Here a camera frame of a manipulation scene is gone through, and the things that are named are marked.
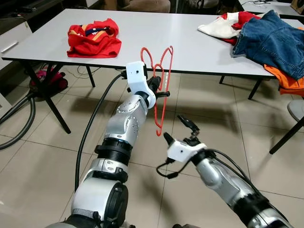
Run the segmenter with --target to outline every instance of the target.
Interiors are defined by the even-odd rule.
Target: tiled floor
[[[0,227],[42,228],[69,216],[73,196],[76,151],[98,98],[118,74],[111,69],[89,79],[76,77],[76,67],[63,70],[69,88],[52,99],[72,130],[66,134],[45,102],[37,103],[35,121],[17,144],[0,151]],[[230,155],[253,183],[295,227],[304,218],[304,130],[301,129],[275,155],[269,149],[294,124],[286,105],[298,97],[280,95],[276,81],[263,82],[252,101],[254,81],[219,76],[174,74],[164,131],[183,139],[190,135],[176,118],[186,114],[201,129],[199,138],[209,147]],[[27,92],[25,80],[7,99],[16,103]],[[96,157],[94,147],[103,139],[107,120],[128,96],[126,81],[119,81],[106,98],[87,138],[81,173]],[[0,143],[16,135],[29,114],[29,106],[0,127]],[[166,158],[167,145],[155,134],[153,112],[132,151],[127,221],[138,228],[171,228],[175,223],[199,227],[244,227],[237,216],[207,189],[190,164],[173,180],[157,175],[155,167]],[[181,164],[167,167],[175,171]]]

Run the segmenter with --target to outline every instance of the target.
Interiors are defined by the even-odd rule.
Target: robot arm
[[[124,183],[128,179],[131,151],[148,109],[154,106],[156,97],[164,96],[156,93],[161,79],[155,77],[147,82],[146,76],[143,62],[127,66],[128,84],[133,95],[109,120],[104,141],[95,148],[98,157],[93,160],[73,197],[71,216],[47,228],[122,226],[128,203],[128,189]],[[164,134],[169,144],[165,164],[191,161],[205,185],[214,190],[248,228],[292,228],[248,179],[233,174],[230,167],[219,162],[214,151],[197,139],[199,128],[191,120],[179,118],[192,129],[192,134],[183,141]],[[176,177],[178,172],[173,174],[167,177]]]
[[[292,228],[287,219],[248,180],[234,174],[214,152],[197,139],[198,127],[183,116],[180,120],[192,129],[190,138],[178,141],[165,133],[169,144],[168,163],[191,161],[205,185],[214,190],[248,228]]]
[[[71,216],[47,228],[118,228],[125,219],[128,203],[128,163],[148,109],[154,107],[161,78],[147,80],[143,62],[126,66],[132,95],[110,118],[102,145],[72,201]]]

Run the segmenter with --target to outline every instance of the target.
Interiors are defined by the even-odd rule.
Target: black table leg
[[[219,80],[219,83],[220,83],[220,84],[223,84],[224,78],[225,78],[225,76],[222,76],[222,77],[220,78],[220,80]]]
[[[281,148],[301,127],[304,126],[304,116],[298,123],[289,131],[286,135],[269,151],[270,154],[274,154],[278,149]]]
[[[50,107],[50,109],[52,110],[52,112],[55,114],[56,118],[61,123],[63,129],[66,131],[66,133],[70,134],[71,130],[69,129],[69,127],[66,124],[65,120],[62,118],[62,116],[60,115],[58,109],[56,108],[56,106],[54,105],[53,101],[49,97],[49,94],[47,93],[47,89],[45,88],[45,85],[42,84],[42,83],[40,83],[40,81],[36,77],[36,73],[33,70],[33,68],[31,67],[31,65],[29,64],[29,62],[27,62],[27,61],[21,61],[21,64],[24,66],[24,68],[28,72],[30,78],[35,82],[35,84],[36,84],[36,86],[38,88],[38,91],[43,95],[43,98],[47,102],[47,104]]]
[[[91,80],[91,83],[92,83],[92,87],[95,87],[95,82],[94,82],[90,67],[86,66],[86,70],[87,70],[87,73],[89,74],[89,77],[90,77],[90,80]]]
[[[253,89],[251,90],[251,93],[249,94],[248,100],[252,99],[253,95],[256,93],[257,88],[260,86],[261,82],[262,82],[262,79],[258,79],[256,81],[255,86],[253,87]]]

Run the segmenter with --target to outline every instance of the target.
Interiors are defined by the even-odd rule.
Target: red shirt
[[[121,41],[116,38],[118,26],[112,19],[88,25],[72,25],[67,33],[69,57],[113,58],[119,53]]]

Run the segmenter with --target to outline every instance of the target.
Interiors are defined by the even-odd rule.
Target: denim jeans
[[[237,41],[234,55],[246,54],[296,80],[304,76],[304,31],[282,21],[273,10],[246,23]]]

